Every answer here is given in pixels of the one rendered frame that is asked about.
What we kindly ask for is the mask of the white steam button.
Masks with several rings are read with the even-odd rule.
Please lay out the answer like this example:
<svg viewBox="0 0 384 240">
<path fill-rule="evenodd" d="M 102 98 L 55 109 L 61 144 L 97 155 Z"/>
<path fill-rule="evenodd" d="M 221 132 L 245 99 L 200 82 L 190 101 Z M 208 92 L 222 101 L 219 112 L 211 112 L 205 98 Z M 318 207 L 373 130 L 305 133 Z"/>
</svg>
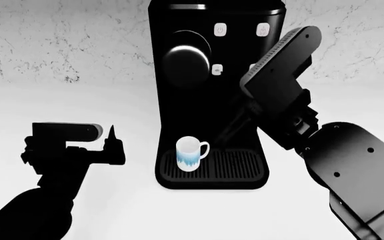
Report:
<svg viewBox="0 0 384 240">
<path fill-rule="evenodd" d="M 256 36 L 258 37 L 266 37 L 270 32 L 270 24 L 269 23 L 258 23 L 256 27 Z"/>
</svg>

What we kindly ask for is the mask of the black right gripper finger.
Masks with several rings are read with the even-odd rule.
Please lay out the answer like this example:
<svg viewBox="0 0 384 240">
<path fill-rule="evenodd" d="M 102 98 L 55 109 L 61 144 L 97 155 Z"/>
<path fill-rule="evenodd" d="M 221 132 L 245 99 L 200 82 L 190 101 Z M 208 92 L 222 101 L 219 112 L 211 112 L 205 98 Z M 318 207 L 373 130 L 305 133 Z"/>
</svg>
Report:
<svg viewBox="0 0 384 240">
<path fill-rule="evenodd" d="M 256 122 L 263 110 L 260 104 L 245 94 L 237 94 L 222 111 L 217 126 L 215 145 L 250 145 L 256 134 Z"/>
</svg>

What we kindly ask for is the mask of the black ribbed drip tray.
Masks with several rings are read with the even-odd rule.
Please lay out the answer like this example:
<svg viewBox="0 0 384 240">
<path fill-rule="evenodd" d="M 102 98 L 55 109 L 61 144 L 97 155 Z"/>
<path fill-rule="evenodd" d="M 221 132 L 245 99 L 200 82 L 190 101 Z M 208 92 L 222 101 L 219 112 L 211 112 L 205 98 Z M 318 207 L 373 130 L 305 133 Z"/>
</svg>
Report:
<svg viewBox="0 0 384 240">
<path fill-rule="evenodd" d="M 249 149 L 211 150 L 198 169 L 180 170 L 174 150 L 162 156 L 159 173 L 172 182 L 251 182 L 265 175 L 260 156 Z"/>
</svg>

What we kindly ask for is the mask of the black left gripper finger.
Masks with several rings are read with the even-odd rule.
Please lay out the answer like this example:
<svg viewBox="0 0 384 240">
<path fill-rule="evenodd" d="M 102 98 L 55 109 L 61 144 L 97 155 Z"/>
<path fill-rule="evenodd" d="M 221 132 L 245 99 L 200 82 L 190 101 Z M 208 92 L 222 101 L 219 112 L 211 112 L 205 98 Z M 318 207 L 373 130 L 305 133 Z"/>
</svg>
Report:
<svg viewBox="0 0 384 240">
<path fill-rule="evenodd" d="M 114 125 L 111 126 L 109 134 L 103 146 L 105 163 L 110 165 L 124 165 L 125 152 L 122 140 L 116 138 Z"/>
</svg>

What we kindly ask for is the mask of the white mug with blue pattern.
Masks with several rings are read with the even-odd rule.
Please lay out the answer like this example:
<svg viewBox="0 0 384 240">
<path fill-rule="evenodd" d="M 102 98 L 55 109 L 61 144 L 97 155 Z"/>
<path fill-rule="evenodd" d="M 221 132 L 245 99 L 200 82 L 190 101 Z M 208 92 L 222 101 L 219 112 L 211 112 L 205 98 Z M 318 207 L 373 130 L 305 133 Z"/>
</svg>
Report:
<svg viewBox="0 0 384 240">
<path fill-rule="evenodd" d="M 201 160 L 210 152 L 210 144 L 200 142 L 196 137 L 185 136 L 178 139 L 175 145 L 177 166 L 185 172 L 192 172 L 199 168 Z"/>
</svg>

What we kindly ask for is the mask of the black coffee machine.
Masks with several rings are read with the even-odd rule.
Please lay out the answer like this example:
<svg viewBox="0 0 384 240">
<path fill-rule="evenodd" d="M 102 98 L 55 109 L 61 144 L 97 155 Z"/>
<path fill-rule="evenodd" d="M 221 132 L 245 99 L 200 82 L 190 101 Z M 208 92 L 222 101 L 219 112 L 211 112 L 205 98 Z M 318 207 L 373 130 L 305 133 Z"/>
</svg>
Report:
<svg viewBox="0 0 384 240">
<path fill-rule="evenodd" d="M 151 0 L 148 7 L 161 131 L 155 177 L 168 189 L 258 189 L 266 184 L 269 168 L 256 134 L 250 145 L 215 145 L 213 138 L 222 111 L 240 91 L 240 79 L 279 40 L 286 7 L 282 0 Z M 226 23 L 227 34 L 213 34 L 216 23 Z M 256 36 L 258 23 L 269 23 L 268 36 Z M 164 76 L 162 57 L 169 35 L 190 30 L 202 35 L 211 48 L 209 77 L 194 89 L 179 89 Z M 212 75 L 213 64 L 222 64 L 221 75 Z M 206 141 L 211 150 L 249 149 L 261 158 L 265 175 L 251 182 L 172 182 L 159 173 L 162 156 L 174 150 L 185 136 Z"/>
</svg>

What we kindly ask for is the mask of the white power button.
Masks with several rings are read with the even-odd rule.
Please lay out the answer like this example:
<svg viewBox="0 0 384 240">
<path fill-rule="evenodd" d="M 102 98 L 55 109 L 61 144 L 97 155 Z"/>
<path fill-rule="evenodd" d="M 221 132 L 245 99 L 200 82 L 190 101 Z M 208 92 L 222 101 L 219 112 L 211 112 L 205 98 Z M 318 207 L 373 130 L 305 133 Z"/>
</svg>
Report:
<svg viewBox="0 0 384 240">
<path fill-rule="evenodd" d="M 216 37 L 224 37 L 227 34 L 226 23 L 216 23 L 214 25 L 213 34 Z"/>
</svg>

